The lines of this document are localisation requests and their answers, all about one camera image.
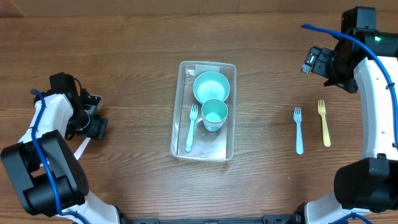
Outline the teal bowl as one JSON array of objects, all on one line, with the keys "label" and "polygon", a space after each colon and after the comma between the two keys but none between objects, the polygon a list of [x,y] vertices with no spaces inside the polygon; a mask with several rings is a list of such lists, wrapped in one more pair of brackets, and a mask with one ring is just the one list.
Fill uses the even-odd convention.
[{"label": "teal bowl", "polygon": [[230,90],[228,79],[220,72],[203,72],[193,83],[193,94],[200,104],[210,99],[226,101]]}]

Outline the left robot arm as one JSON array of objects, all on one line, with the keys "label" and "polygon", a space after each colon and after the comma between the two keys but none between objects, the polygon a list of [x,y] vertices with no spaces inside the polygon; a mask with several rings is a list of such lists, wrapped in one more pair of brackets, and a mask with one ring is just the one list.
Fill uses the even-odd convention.
[{"label": "left robot arm", "polygon": [[66,142],[69,134],[104,138],[108,121],[94,112],[102,97],[86,90],[33,89],[31,93],[35,95],[35,114],[27,132],[1,152],[24,210],[75,223],[129,223],[118,207],[90,191],[86,174]]}]

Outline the green cup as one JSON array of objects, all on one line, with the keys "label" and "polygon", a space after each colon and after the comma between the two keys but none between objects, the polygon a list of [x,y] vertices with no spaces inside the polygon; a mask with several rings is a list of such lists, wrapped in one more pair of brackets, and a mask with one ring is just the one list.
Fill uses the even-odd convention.
[{"label": "green cup", "polygon": [[213,98],[202,104],[201,113],[207,123],[223,123],[228,116],[228,106],[224,101]]}]

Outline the green plastic fork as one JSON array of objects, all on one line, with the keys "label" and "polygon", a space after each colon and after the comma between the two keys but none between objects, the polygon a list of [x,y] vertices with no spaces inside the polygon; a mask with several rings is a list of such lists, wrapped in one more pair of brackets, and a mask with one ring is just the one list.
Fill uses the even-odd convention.
[{"label": "green plastic fork", "polygon": [[194,132],[194,126],[195,126],[195,121],[197,120],[198,117],[198,105],[192,105],[192,108],[190,110],[190,127],[188,130],[188,136],[187,140],[185,143],[185,151],[186,152],[191,152],[192,151],[192,146],[193,146],[193,132]]}]

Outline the light blue plastic fork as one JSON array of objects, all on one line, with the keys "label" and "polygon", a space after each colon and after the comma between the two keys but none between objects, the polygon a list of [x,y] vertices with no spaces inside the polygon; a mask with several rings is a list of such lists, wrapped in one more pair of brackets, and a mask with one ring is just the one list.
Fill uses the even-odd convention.
[{"label": "light blue plastic fork", "polygon": [[302,112],[301,107],[295,107],[294,109],[294,121],[296,123],[296,153],[302,155],[304,153],[303,138],[302,138]]}]

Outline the yellow plastic fork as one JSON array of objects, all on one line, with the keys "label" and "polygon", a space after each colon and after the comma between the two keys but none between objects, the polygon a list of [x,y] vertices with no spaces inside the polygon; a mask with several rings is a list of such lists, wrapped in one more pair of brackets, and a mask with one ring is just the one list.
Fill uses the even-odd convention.
[{"label": "yellow plastic fork", "polygon": [[321,116],[321,120],[322,120],[323,144],[325,147],[330,147],[331,140],[330,140],[330,134],[329,134],[327,121],[326,121],[326,107],[325,107],[324,100],[318,101],[317,108],[318,108],[318,114]]}]

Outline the white plastic spoon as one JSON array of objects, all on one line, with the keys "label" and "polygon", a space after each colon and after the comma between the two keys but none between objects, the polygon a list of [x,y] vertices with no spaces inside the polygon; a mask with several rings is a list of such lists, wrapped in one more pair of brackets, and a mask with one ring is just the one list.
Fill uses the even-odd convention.
[{"label": "white plastic spoon", "polygon": [[74,156],[76,160],[79,160],[79,158],[82,156],[84,153],[86,147],[88,146],[91,138],[85,138],[85,140],[80,144],[78,149],[74,152]]}]

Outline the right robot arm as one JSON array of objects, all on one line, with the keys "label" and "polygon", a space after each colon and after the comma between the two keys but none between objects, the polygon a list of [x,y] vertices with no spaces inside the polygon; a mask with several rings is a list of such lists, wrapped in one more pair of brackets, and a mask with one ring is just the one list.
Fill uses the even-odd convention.
[{"label": "right robot arm", "polygon": [[360,94],[363,146],[359,161],[338,169],[333,191],[305,204],[292,222],[344,223],[397,210],[397,34],[303,28],[338,39],[334,50],[312,47],[302,71],[325,77],[326,86]]}]

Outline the blue cup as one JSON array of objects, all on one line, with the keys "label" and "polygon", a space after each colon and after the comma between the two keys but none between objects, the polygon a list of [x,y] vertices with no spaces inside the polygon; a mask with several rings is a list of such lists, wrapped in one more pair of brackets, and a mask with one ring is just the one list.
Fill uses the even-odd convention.
[{"label": "blue cup", "polygon": [[217,132],[222,127],[222,124],[211,125],[211,124],[204,124],[204,127],[209,132]]}]

